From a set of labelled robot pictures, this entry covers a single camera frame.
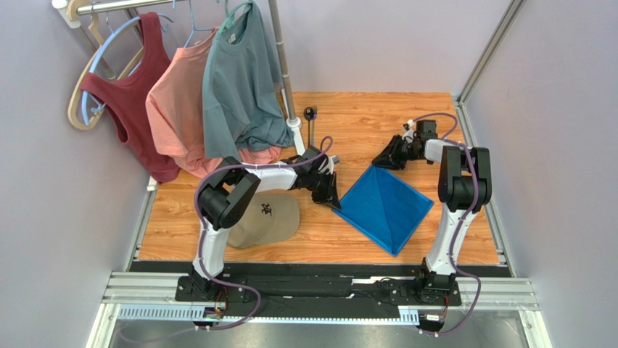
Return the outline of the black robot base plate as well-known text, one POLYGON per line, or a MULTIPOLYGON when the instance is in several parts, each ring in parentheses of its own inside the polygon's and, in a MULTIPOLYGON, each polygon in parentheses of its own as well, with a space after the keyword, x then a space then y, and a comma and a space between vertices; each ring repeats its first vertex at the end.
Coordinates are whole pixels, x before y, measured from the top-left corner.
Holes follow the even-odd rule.
POLYGON ((233 286, 222 286, 207 279, 181 276, 176 287, 175 300, 179 302, 238 302, 248 303, 256 299, 252 287, 265 298, 369 298, 376 303, 410 306, 460 306, 461 293, 455 288, 449 295, 444 291, 416 291, 413 279, 389 277, 357 279, 338 276, 232 276, 224 281, 233 286))

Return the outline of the blue cloth napkin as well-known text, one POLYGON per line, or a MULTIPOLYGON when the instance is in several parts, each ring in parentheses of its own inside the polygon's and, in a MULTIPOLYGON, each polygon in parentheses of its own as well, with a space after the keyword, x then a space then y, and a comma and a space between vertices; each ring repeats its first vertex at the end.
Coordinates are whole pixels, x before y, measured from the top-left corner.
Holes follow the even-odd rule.
POLYGON ((371 165, 352 185, 334 213, 393 257, 433 208, 434 201, 371 165))

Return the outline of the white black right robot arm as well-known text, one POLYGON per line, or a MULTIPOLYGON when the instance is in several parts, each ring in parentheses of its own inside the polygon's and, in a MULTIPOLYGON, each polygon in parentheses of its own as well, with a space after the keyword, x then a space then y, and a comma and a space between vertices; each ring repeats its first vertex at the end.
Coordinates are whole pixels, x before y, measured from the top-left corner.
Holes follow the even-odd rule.
POLYGON ((439 137, 430 117, 409 120, 372 163, 402 170, 409 161, 440 164, 437 194, 442 204, 438 232, 424 258, 416 284, 422 290, 451 291, 460 274, 457 259, 466 232, 493 193, 490 151, 439 137))

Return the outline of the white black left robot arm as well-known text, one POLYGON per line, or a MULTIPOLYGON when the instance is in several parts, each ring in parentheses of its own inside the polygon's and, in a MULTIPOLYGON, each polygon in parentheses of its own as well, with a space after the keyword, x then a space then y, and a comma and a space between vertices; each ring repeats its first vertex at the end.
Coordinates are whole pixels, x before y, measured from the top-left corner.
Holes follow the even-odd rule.
POLYGON ((342 209, 337 191, 337 155, 310 146, 304 154, 284 161, 252 165, 225 158, 205 176, 194 195, 201 223, 195 273, 214 281, 222 273, 228 235, 244 215, 256 193, 272 190, 306 189, 314 203, 342 209))

